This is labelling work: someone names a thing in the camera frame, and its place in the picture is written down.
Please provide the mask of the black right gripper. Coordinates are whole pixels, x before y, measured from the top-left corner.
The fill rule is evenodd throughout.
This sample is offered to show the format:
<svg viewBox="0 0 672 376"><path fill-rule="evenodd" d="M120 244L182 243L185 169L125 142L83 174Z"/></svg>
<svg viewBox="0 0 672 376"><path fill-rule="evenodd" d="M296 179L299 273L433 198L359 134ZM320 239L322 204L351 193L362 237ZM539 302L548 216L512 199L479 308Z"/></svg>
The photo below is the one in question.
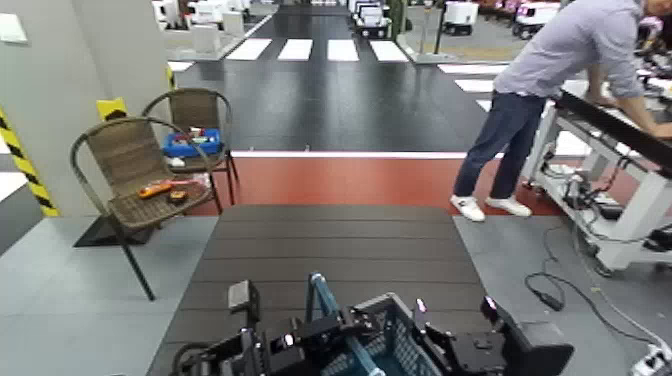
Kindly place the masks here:
<svg viewBox="0 0 672 376"><path fill-rule="evenodd" d="M486 295L480 311L494 331L502 331L508 312ZM422 298L415 300L412 311L415 334L425 340L428 355L443 375L503 375L507 361L503 355L505 337L497 332L441 331L428 319L428 307Z"/></svg>

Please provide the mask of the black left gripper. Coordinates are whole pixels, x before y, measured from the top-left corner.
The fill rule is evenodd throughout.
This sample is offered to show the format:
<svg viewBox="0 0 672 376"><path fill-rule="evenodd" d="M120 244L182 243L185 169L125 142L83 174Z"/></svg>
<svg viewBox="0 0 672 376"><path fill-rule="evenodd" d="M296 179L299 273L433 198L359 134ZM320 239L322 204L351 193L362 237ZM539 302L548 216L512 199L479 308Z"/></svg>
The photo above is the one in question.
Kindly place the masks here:
<svg viewBox="0 0 672 376"><path fill-rule="evenodd" d="M262 334L266 375L320 375L344 351L344 335L372 336L379 324L368 312L346 307L313 321L291 317Z"/></svg>

